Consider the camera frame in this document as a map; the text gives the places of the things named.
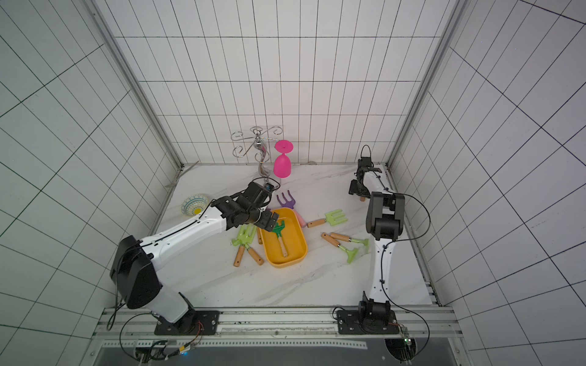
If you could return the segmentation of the dark green rake wooden handle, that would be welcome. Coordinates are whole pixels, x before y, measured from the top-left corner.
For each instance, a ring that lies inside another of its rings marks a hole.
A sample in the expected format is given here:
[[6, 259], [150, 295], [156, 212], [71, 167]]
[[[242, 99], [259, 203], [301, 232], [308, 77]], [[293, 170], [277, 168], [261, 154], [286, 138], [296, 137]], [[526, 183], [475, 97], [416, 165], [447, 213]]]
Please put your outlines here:
[[277, 240], [279, 241], [280, 248], [282, 250], [282, 255], [284, 258], [288, 257], [288, 250], [285, 246], [285, 241], [282, 236], [282, 231], [285, 229], [285, 222], [278, 221], [277, 224], [273, 228], [273, 233], [276, 234]]

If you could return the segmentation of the light green fork rake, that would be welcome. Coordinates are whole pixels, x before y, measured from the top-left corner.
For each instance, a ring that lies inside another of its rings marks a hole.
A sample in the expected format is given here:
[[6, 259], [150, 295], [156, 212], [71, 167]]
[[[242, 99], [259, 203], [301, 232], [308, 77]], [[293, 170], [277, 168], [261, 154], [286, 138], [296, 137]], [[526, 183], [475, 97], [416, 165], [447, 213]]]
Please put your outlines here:
[[329, 244], [331, 244], [334, 247], [343, 251], [347, 255], [346, 262], [348, 264], [351, 264], [354, 262], [354, 260], [356, 259], [356, 256], [359, 253], [359, 249], [358, 248], [348, 249], [342, 244], [342, 242], [350, 242], [349, 236], [344, 236], [344, 235], [337, 234], [337, 233], [331, 233], [331, 234], [322, 233], [320, 236], [326, 242], [329, 242]]

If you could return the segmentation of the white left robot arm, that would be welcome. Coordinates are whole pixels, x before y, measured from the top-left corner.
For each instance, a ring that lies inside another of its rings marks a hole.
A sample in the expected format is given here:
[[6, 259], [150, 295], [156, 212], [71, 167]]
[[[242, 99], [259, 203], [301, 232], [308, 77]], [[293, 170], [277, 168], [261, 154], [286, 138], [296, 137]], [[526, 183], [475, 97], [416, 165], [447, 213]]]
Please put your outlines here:
[[186, 250], [232, 228], [253, 224], [273, 231], [279, 215], [267, 206], [278, 189], [280, 184], [272, 178], [255, 178], [246, 189], [211, 200], [199, 215], [169, 230], [122, 239], [110, 271], [117, 301], [132, 310], [148, 309], [168, 323], [187, 320], [195, 312], [193, 306], [165, 285], [158, 272]]

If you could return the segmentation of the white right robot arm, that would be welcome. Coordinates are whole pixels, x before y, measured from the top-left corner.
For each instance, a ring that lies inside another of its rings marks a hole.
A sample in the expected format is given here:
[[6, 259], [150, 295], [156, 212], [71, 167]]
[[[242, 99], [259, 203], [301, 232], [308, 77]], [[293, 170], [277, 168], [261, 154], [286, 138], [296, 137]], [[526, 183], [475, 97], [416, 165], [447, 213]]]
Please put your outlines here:
[[392, 192], [385, 183], [383, 171], [367, 156], [358, 159], [349, 194], [369, 202], [365, 226], [373, 240], [371, 285], [360, 301], [360, 322], [364, 326], [370, 322], [387, 326], [396, 320], [388, 291], [392, 252], [404, 230], [405, 196]]

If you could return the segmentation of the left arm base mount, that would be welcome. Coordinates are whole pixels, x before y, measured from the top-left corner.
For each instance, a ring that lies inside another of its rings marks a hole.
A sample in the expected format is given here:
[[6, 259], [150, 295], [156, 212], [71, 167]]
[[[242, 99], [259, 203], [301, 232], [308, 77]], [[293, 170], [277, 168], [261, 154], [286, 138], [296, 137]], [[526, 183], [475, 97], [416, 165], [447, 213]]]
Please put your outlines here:
[[212, 336], [217, 332], [220, 314], [217, 310], [188, 309], [188, 312], [175, 323], [157, 316], [154, 334], [156, 336]]

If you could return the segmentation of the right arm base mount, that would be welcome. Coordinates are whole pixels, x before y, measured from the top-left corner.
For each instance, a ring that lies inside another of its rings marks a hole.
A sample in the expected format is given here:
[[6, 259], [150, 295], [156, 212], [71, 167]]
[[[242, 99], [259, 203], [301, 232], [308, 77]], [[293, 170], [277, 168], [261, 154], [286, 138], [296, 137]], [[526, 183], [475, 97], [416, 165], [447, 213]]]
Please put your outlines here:
[[336, 307], [333, 314], [340, 335], [398, 335], [401, 332], [390, 302], [376, 302], [365, 292], [356, 309]]

